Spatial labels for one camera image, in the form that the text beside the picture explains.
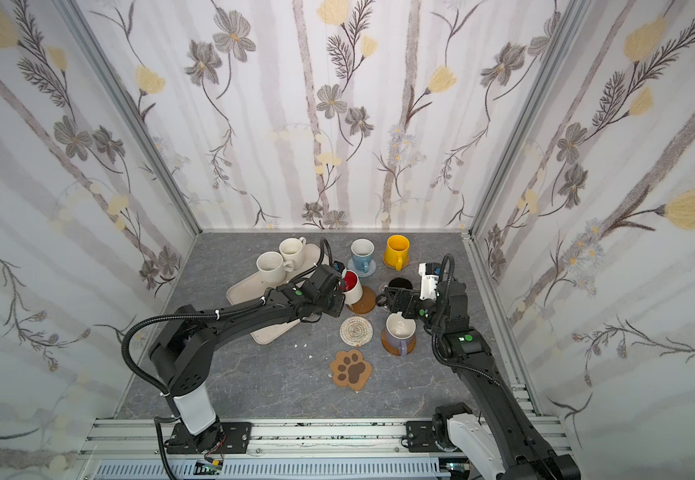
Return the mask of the purple mug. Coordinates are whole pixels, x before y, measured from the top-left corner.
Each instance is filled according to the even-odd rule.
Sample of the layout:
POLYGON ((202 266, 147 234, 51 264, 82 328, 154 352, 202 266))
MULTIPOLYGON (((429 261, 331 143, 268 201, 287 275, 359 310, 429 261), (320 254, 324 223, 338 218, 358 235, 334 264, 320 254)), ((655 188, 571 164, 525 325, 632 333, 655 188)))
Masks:
POLYGON ((417 323, 413 319, 407 319, 399 313, 392 313, 385 320, 385 329, 397 338, 409 338, 417 334, 417 323))

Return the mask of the plain round wooden coaster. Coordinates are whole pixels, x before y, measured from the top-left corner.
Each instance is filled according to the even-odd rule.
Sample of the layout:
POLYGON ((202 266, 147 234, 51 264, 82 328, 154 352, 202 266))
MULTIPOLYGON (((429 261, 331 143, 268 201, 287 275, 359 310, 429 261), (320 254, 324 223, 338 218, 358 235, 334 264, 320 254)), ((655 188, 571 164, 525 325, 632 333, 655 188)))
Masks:
POLYGON ((413 334, 409 338, 397 338, 389 331, 383 330, 381 332, 381 344, 383 344, 383 348, 385 348, 385 351, 387 353, 393 355, 393 356, 407 356, 415 350, 415 346, 417 346, 417 335, 413 334))

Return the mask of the light blue mug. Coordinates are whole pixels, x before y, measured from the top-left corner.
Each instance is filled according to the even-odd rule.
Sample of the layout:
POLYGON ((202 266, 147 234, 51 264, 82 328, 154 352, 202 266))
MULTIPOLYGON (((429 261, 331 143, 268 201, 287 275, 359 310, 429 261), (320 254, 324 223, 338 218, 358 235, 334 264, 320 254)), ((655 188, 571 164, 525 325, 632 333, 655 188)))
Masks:
POLYGON ((373 259, 375 245, 369 239, 361 238, 351 244, 351 258, 355 262, 363 261, 363 269, 367 270, 369 262, 373 259))

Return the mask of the brown paw print coaster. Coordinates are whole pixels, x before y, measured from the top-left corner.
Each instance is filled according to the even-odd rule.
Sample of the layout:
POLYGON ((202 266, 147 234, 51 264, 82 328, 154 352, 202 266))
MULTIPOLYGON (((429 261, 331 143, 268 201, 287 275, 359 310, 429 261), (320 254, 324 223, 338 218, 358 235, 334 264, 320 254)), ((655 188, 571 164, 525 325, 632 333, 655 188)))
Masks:
POLYGON ((357 349, 340 351, 330 363, 333 382, 341 388, 351 388, 358 392, 373 374, 373 366, 363 358, 363 353, 357 349))

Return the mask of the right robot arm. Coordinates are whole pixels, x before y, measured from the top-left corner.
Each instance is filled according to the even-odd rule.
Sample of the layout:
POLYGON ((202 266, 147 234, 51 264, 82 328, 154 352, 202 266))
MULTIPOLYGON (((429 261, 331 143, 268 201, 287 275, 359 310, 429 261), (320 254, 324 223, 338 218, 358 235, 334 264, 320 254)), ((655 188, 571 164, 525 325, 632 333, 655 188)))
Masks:
POLYGON ((471 392, 481 419, 465 412, 443 418, 439 445, 467 455, 483 479, 579 479, 581 470, 569 454, 559 455, 519 407, 503 382, 491 348, 469 323, 465 285, 437 286, 435 299, 411 289, 388 287, 379 304, 407 319, 419 319, 431 333, 431 352, 459 376, 471 392))

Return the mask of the beige serving tray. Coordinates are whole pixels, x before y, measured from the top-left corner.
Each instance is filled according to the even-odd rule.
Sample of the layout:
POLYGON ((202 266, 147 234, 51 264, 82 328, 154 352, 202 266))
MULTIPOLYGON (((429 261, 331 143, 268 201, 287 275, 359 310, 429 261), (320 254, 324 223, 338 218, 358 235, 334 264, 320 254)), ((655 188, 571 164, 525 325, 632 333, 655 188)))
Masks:
MULTIPOLYGON (((307 244, 304 247, 305 260, 301 268, 286 273, 283 283, 287 283, 295 276, 306 271, 314 266, 320 257, 321 249, 315 244, 307 244)), ((249 300, 262 297, 269 287, 273 287, 273 283, 266 283, 261 273, 256 272, 253 275, 233 285, 227 291, 227 300, 232 304, 240 304, 249 300)), ((267 345, 281 337, 288 331, 301 324, 300 320, 294 320, 289 323, 276 324, 262 329, 258 329, 251 333, 253 340, 260 345, 267 345)))

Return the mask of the glossy brown round coaster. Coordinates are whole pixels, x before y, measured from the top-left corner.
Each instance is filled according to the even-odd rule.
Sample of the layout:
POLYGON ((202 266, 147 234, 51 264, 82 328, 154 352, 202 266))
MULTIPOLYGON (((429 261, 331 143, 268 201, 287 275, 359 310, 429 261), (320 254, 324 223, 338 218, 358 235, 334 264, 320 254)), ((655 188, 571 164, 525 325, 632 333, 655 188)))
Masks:
POLYGON ((363 286, 363 295, 358 302, 347 306, 351 312, 357 315, 365 315, 371 312, 375 308, 375 302, 377 301, 377 294, 373 289, 363 286))

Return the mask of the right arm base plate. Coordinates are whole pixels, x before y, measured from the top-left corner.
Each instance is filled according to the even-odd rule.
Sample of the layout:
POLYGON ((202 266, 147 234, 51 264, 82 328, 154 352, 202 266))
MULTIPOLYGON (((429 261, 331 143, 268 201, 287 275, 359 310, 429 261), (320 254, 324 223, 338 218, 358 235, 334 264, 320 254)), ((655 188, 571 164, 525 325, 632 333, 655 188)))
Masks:
POLYGON ((443 439, 431 420, 409 420, 405 422, 405 435, 401 445, 411 453, 457 452, 457 447, 443 439))

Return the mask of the red interior mug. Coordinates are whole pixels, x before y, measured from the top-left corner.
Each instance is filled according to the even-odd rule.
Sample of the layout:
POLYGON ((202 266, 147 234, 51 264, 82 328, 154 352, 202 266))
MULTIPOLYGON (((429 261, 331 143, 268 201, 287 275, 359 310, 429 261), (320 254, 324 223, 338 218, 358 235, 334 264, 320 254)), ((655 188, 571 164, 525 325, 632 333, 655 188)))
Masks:
POLYGON ((345 295, 345 304, 353 305, 363 298, 363 286, 359 276, 353 270, 346 269, 343 274, 343 286, 341 290, 345 295))

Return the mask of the yellow mug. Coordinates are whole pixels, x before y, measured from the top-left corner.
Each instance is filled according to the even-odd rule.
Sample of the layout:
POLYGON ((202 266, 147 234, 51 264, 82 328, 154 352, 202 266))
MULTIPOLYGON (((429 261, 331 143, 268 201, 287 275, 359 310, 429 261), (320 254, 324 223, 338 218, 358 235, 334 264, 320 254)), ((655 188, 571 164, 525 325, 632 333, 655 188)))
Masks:
POLYGON ((392 235, 385 246, 383 263, 395 271, 403 270, 409 265, 409 248, 411 248, 411 242, 407 237, 392 235))

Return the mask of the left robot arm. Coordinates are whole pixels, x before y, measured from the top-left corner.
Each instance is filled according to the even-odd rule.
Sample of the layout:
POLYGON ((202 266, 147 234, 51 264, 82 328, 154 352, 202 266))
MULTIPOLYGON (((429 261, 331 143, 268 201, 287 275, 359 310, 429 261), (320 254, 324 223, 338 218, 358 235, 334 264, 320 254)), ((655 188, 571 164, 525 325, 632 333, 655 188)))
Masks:
POLYGON ((191 436, 198 437, 220 424, 207 392, 206 382, 214 353, 257 330, 312 315, 338 317, 346 304, 346 282, 332 266, 321 264, 311 275, 269 287, 254 299, 215 311, 187 310, 143 320, 125 334, 121 352, 129 370, 159 390, 173 414, 191 436), (149 358, 157 370, 145 372, 131 354, 131 341, 144 328, 163 323, 149 358))

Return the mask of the white patterned round coaster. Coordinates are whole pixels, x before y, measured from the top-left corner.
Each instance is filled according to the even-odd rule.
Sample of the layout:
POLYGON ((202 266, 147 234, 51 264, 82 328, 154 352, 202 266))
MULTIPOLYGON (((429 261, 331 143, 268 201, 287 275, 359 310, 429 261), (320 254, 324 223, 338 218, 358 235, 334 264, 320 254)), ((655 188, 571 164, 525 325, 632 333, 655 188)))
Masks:
POLYGON ((361 316, 353 316, 342 323, 340 336, 345 344, 359 348, 368 344, 373 338, 373 325, 361 316))

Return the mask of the blue woven round coaster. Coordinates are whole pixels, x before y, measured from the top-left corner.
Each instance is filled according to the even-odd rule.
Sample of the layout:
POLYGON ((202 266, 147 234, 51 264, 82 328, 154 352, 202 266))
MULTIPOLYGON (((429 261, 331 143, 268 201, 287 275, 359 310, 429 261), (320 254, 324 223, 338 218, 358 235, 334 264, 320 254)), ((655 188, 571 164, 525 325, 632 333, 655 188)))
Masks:
POLYGON ((363 261, 355 262, 353 258, 351 258, 347 262, 347 269, 355 272, 357 274, 357 277, 359 278, 367 278, 373 276, 375 272, 377 271, 377 262, 375 260, 371 260, 369 262, 369 267, 367 270, 363 269, 363 261))

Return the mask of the black mug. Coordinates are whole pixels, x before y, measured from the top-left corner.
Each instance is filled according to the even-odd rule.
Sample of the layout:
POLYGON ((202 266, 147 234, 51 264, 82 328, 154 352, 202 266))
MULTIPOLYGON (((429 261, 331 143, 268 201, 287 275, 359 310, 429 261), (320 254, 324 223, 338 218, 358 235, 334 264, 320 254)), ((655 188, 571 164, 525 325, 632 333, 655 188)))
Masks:
POLYGON ((393 278, 387 282, 387 285, 381 288, 381 292, 385 295, 395 295, 405 290, 413 291, 413 283, 411 283, 411 280, 403 277, 393 278))

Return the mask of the white mug with handle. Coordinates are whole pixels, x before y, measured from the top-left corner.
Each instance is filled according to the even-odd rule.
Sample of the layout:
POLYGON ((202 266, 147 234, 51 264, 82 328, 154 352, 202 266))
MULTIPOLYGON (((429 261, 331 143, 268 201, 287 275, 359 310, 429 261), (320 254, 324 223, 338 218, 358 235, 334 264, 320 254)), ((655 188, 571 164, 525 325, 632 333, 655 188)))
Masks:
POLYGON ((284 268, 287 272, 300 269, 305 262, 305 247, 307 239, 305 237, 290 237, 283 240, 279 245, 279 252, 284 260, 284 268))

